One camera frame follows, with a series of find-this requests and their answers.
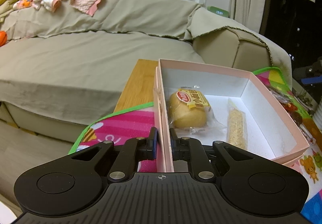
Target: colorful play mat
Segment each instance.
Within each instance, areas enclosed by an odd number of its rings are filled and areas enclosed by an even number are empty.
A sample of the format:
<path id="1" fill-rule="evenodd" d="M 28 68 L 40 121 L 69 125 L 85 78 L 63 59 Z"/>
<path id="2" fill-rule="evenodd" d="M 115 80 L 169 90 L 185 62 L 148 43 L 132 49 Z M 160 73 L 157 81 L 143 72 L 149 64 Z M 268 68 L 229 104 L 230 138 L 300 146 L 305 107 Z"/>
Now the colorful play mat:
<path id="1" fill-rule="evenodd" d="M 279 68 L 263 68 L 253 73 L 281 103 L 310 143 L 310 147 L 292 168 L 305 177 L 310 187 L 301 214 L 313 224 L 322 224 L 322 134 L 296 100 Z"/>
<path id="2" fill-rule="evenodd" d="M 301 214 L 313 224 L 322 224 L 322 134 L 292 94 L 279 68 L 263 68 L 254 74 L 281 103 L 310 143 L 310 147 L 292 168 L 301 173 L 310 186 Z M 152 126 L 153 102 L 112 113 L 89 125 L 78 137 L 69 154 L 105 140 L 123 145 L 130 138 L 148 137 Z M 138 170 L 156 172 L 156 161 L 142 161 Z"/>

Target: orange ball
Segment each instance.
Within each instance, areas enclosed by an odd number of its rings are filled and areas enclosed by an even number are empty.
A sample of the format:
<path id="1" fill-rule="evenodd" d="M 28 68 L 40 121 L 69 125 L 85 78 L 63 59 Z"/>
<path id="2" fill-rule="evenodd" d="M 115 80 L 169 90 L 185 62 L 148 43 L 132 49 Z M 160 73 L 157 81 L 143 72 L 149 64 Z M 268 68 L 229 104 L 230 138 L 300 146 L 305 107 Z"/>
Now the orange ball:
<path id="1" fill-rule="evenodd" d="M 7 33 L 5 31 L 0 31 L 0 47 L 7 42 Z"/>

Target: bread roll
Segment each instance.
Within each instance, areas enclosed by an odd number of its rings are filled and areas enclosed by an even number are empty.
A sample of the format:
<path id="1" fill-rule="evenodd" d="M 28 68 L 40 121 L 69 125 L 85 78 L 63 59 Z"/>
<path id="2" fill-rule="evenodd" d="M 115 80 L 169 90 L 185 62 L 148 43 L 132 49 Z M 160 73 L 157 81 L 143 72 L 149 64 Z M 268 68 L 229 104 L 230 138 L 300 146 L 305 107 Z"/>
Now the bread roll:
<path id="1" fill-rule="evenodd" d="M 186 103 L 178 99 L 177 92 L 170 96 L 169 115 L 176 128 L 201 128 L 206 125 L 205 108 L 189 108 Z"/>

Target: yellow label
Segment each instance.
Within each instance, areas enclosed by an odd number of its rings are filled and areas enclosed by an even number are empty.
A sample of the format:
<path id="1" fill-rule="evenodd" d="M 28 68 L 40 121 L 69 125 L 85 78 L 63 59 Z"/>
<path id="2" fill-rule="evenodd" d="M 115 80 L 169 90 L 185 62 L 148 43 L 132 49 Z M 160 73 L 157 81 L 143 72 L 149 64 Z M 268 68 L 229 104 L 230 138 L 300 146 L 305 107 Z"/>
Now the yellow label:
<path id="1" fill-rule="evenodd" d="M 186 103 L 190 109 L 210 107 L 205 96 L 194 89 L 178 89 L 176 96 L 180 101 Z"/>

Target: plastic wrapper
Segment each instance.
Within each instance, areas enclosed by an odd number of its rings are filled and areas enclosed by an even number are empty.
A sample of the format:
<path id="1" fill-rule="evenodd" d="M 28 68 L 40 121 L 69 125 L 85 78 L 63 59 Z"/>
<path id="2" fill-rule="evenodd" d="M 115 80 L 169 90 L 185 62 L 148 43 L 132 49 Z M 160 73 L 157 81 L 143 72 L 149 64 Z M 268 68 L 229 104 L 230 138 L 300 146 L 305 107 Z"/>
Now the plastic wrapper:
<path id="1" fill-rule="evenodd" d="M 240 111 L 231 99 L 228 99 L 227 142 L 247 150 L 246 115 Z"/>
<path id="2" fill-rule="evenodd" d="M 182 87 L 170 94 L 167 101 L 169 125 L 179 137 L 226 128 L 216 120 L 208 100 L 197 88 Z"/>

